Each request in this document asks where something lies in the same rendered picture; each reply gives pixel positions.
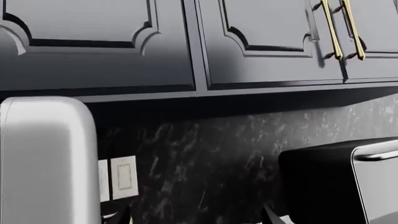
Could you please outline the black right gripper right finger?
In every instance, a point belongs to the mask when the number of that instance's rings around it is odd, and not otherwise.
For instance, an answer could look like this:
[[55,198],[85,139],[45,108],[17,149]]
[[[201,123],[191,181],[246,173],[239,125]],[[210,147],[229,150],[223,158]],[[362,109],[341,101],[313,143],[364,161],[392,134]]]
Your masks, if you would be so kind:
[[263,205],[263,224],[291,224],[288,215],[278,216],[267,205]]

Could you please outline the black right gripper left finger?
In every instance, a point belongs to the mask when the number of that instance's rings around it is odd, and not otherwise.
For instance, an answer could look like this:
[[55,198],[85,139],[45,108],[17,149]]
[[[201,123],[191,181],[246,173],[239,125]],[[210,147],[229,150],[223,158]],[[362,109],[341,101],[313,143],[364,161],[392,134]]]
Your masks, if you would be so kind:
[[102,202],[101,224],[132,224],[130,206],[115,201]]

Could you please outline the silver stand mixer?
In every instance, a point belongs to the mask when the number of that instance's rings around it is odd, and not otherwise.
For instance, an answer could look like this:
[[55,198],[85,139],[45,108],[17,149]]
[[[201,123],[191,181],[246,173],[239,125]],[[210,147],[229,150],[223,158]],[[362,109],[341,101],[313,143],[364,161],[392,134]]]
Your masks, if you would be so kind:
[[95,122],[63,96],[0,104],[0,224],[101,224]]

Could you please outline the black toaster oven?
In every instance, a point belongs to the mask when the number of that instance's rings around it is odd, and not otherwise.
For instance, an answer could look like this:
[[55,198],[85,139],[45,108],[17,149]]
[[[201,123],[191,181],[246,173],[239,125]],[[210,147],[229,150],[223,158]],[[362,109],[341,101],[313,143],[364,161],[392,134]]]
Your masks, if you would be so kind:
[[398,137],[359,139],[281,152],[280,174],[295,224],[398,224]]

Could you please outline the dark grey cabinet door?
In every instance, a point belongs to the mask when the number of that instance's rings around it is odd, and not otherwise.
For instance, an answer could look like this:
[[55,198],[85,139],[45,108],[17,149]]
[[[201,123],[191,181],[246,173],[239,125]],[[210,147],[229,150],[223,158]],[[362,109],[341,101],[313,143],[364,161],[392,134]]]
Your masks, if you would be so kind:
[[0,91],[192,91],[184,0],[0,0]]
[[343,81],[320,0],[197,0],[211,89]]
[[349,0],[365,52],[360,61],[345,9],[339,0],[334,17],[343,50],[347,83],[398,81],[398,0]]

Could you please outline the white wall switch plate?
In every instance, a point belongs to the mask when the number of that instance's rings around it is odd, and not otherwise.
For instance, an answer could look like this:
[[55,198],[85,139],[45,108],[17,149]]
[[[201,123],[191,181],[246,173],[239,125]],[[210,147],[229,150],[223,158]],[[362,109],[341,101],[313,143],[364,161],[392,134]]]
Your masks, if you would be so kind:
[[136,157],[112,158],[111,181],[113,200],[139,195]]

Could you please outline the dark wall cabinet body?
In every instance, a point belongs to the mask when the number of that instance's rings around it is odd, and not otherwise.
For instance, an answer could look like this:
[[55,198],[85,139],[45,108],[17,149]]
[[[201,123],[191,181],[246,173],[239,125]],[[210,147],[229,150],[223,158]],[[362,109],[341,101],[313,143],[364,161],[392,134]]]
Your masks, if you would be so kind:
[[278,86],[193,91],[189,86],[10,89],[13,96],[69,96],[84,102],[94,117],[217,117],[349,106],[398,93],[392,82]]

